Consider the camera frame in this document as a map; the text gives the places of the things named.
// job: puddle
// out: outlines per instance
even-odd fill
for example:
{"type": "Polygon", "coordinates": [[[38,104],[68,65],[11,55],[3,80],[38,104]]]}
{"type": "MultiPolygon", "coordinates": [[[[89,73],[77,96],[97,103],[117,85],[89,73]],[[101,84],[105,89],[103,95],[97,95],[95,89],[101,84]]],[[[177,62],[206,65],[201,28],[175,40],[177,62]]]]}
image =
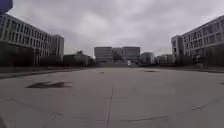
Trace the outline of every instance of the puddle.
{"type": "Polygon", "coordinates": [[[66,82],[42,82],[42,83],[35,83],[30,86],[27,86],[26,88],[68,88],[70,86],[65,85],[66,82]]]}

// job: office building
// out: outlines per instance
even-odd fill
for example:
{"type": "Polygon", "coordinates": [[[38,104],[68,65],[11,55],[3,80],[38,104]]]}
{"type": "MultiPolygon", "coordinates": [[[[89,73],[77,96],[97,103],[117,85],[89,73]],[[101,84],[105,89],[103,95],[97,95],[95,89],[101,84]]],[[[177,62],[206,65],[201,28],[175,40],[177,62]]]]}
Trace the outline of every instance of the office building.
{"type": "Polygon", "coordinates": [[[175,36],[171,39],[172,42],[172,55],[174,63],[177,63],[181,58],[183,58],[183,40],[181,36],[175,36]]]}
{"type": "Polygon", "coordinates": [[[151,52],[144,52],[140,55],[140,61],[143,65],[154,64],[154,55],[151,52]]]}
{"type": "Polygon", "coordinates": [[[194,60],[203,58],[204,62],[211,64],[218,64],[217,61],[223,61],[224,16],[220,16],[206,24],[203,24],[180,37],[183,42],[182,48],[184,56],[190,56],[194,58],[194,60]]]}
{"type": "Polygon", "coordinates": [[[0,42],[33,50],[34,64],[39,58],[63,56],[64,38],[46,33],[8,14],[0,15],[0,42]]]}
{"type": "Polygon", "coordinates": [[[124,62],[132,61],[138,62],[140,57],[140,47],[123,47],[123,60],[124,62]]]}
{"type": "Polygon", "coordinates": [[[113,62],[112,47],[95,47],[94,53],[96,57],[96,62],[99,63],[113,62]]]}
{"type": "Polygon", "coordinates": [[[96,47],[94,49],[97,62],[138,62],[140,57],[140,47],[96,47]]]}
{"type": "Polygon", "coordinates": [[[113,61],[116,63],[123,63],[123,49],[122,48],[112,48],[113,61]]]}
{"type": "Polygon", "coordinates": [[[156,61],[158,65],[161,66],[170,66],[173,65],[173,55],[164,54],[156,57],[156,61]]]}

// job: person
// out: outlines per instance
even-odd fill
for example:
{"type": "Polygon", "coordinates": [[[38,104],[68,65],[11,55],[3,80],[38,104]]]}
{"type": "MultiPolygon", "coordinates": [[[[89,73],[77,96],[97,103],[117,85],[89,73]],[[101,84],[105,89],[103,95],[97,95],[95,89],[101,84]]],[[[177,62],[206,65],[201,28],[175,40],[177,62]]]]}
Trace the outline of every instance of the person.
{"type": "Polygon", "coordinates": [[[0,116],[0,128],[7,128],[1,116],[0,116]]]}

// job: concrete plaza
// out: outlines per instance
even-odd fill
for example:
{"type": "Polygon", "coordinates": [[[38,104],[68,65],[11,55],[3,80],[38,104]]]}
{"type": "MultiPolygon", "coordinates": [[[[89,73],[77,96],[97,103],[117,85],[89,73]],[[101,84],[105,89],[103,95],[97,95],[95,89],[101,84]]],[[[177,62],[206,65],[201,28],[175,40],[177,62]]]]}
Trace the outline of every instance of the concrete plaza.
{"type": "Polygon", "coordinates": [[[0,115],[8,128],[223,128],[224,74],[98,68],[2,79],[0,115]],[[27,88],[40,83],[65,86],[27,88]]]}

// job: overcast sky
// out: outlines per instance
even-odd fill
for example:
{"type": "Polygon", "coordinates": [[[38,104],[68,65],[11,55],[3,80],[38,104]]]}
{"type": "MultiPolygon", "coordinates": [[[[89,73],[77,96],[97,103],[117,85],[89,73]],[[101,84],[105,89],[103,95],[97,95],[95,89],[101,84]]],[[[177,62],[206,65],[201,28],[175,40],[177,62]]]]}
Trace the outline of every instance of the overcast sky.
{"type": "Polygon", "coordinates": [[[223,0],[14,0],[11,15],[65,37],[65,53],[140,46],[171,53],[171,37],[224,14],[223,0]]]}

